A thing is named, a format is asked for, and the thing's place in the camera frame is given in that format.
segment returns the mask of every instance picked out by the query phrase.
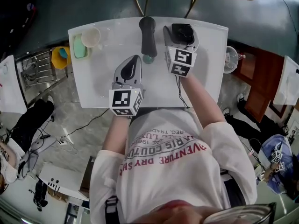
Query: blue shirt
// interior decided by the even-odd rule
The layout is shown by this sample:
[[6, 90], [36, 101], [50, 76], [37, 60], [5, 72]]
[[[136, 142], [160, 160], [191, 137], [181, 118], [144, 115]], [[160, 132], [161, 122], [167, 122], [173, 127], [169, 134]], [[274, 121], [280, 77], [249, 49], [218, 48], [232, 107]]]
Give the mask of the blue shirt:
[[[281, 170], [279, 173], [284, 178], [292, 178], [293, 177], [293, 161], [292, 161], [292, 151], [289, 140], [280, 134], [273, 135], [272, 137], [268, 138], [263, 144], [261, 151], [264, 152], [268, 160], [271, 160], [271, 154], [275, 149], [277, 144], [282, 143], [282, 158], [281, 163], [285, 163], [284, 170]], [[274, 175], [269, 181], [268, 186], [277, 194], [281, 194], [285, 192], [284, 186], [281, 183], [281, 180], [278, 175]]]

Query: lips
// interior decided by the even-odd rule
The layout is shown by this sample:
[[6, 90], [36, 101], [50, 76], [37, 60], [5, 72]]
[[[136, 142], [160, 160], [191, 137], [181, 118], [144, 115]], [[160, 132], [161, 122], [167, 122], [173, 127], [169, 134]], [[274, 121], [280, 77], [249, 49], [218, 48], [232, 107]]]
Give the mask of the lips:
[[185, 206], [191, 206], [191, 204], [182, 200], [173, 200], [164, 204], [159, 210], [173, 209], [176, 207], [185, 207]]

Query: white shirt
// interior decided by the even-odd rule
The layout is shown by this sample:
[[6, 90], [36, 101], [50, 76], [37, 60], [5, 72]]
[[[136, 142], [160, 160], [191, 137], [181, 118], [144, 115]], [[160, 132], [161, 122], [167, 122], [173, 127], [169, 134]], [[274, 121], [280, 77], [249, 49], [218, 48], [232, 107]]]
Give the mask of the white shirt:
[[231, 125], [202, 128], [182, 110], [158, 110], [129, 129], [126, 155], [102, 150], [93, 166], [91, 222], [105, 223], [105, 201], [117, 195], [121, 223], [172, 200], [229, 208], [220, 168], [238, 183], [247, 204], [256, 201], [253, 166]]
[[10, 147], [16, 155], [16, 164], [15, 167], [12, 167], [6, 160], [4, 154], [0, 152], [1, 174], [4, 177], [5, 182], [10, 184], [17, 179], [19, 163], [25, 153], [12, 138], [9, 139], [7, 146]]

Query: wooden cabinet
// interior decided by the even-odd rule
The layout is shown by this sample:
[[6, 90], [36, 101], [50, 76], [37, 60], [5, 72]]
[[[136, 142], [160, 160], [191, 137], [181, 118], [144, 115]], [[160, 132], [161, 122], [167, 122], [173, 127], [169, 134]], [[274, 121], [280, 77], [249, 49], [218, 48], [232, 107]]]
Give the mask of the wooden cabinet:
[[246, 55], [245, 59], [239, 61], [233, 73], [251, 85], [245, 109], [260, 122], [269, 102], [275, 97], [284, 58], [244, 44], [237, 44], [234, 47]]

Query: backpack strap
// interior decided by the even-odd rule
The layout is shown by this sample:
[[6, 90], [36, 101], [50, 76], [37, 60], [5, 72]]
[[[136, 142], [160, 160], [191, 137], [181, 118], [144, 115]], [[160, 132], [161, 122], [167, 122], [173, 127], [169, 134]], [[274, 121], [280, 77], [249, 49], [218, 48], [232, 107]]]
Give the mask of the backpack strap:
[[246, 202], [244, 195], [235, 179], [228, 173], [227, 170], [221, 171], [221, 178], [228, 193], [230, 207], [245, 206]]
[[117, 211], [117, 196], [111, 196], [105, 201], [106, 224], [120, 224]]

